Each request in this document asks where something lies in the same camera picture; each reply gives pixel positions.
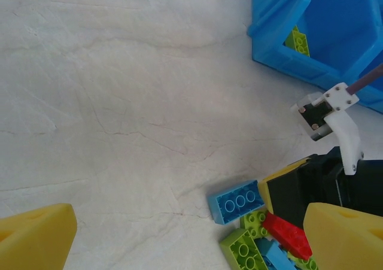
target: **white marble surface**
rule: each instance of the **white marble surface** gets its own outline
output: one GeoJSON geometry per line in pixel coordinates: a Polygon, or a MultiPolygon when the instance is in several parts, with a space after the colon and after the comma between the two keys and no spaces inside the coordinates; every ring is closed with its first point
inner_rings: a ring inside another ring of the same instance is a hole
{"type": "Polygon", "coordinates": [[[73,204],[66,270],[228,269],[206,194],[336,144],[288,111],[316,88],[251,61],[250,5],[0,0],[0,216],[73,204]]]}

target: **lime green lego brick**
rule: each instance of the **lime green lego brick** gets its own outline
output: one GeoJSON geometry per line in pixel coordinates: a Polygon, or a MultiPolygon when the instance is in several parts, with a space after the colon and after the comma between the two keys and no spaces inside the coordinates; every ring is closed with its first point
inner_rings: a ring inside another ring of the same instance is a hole
{"type": "Polygon", "coordinates": [[[249,231],[234,230],[220,246],[232,270],[268,270],[249,231]]]}
{"type": "Polygon", "coordinates": [[[294,27],[290,35],[285,40],[285,45],[301,54],[310,56],[306,35],[300,33],[297,26],[294,27]]]}
{"type": "Polygon", "coordinates": [[[239,220],[241,228],[249,230],[252,239],[262,238],[269,235],[269,232],[262,226],[266,219],[267,210],[253,211],[239,220]]]}
{"type": "Polygon", "coordinates": [[[295,266],[301,270],[319,270],[313,257],[311,257],[309,260],[302,260],[293,256],[290,252],[287,253],[287,257],[294,261],[295,266]]]}

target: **blue container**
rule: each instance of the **blue container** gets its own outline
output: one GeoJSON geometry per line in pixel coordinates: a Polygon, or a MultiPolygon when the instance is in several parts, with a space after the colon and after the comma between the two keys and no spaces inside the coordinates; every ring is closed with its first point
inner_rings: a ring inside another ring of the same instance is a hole
{"type": "MultiPolygon", "coordinates": [[[[383,62],[383,0],[253,0],[253,59],[325,90],[383,62]],[[310,57],[284,45],[294,26],[310,57]]],[[[383,78],[358,92],[383,113],[383,78]]]]}
{"type": "Polygon", "coordinates": [[[211,215],[216,223],[225,225],[264,206],[258,191],[258,181],[238,184],[208,196],[211,215]]]}

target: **green lego inside bin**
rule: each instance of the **green lego inside bin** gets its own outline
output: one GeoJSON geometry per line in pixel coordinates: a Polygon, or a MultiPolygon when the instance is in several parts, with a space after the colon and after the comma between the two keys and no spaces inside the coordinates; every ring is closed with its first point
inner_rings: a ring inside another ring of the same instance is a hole
{"type": "Polygon", "coordinates": [[[253,211],[239,220],[241,228],[249,231],[252,239],[266,237],[269,232],[262,226],[262,222],[266,219],[266,210],[253,211]]]}
{"type": "Polygon", "coordinates": [[[220,246],[233,270],[268,270],[249,231],[234,230],[220,246]]]}
{"type": "Polygon", "coordinates": [[[288,35],[287,39],[285,40],[285,45],[295,51],[298,51],[301,54],[310,57],[306,35],[299,32],[297,26],[295,26],[292,32],[288,35]]]}

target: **blue lego brick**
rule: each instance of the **blue lego brick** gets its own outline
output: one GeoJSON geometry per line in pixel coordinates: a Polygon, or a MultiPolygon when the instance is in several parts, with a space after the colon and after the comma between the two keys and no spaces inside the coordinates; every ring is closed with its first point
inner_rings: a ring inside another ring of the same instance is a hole
{"type": "Polygon", "coordinates": [[[225,225],[265,205],[258,191],[258,181],[237,184],[230,189],[208,196],[214,221],[225,225]]]}
{"type": "Polygon", "coordinates": [[[256,239],[255,242],[269,269],[296,270],[294,262],[288,259],[275,240],[261,238],[256,239]]]}

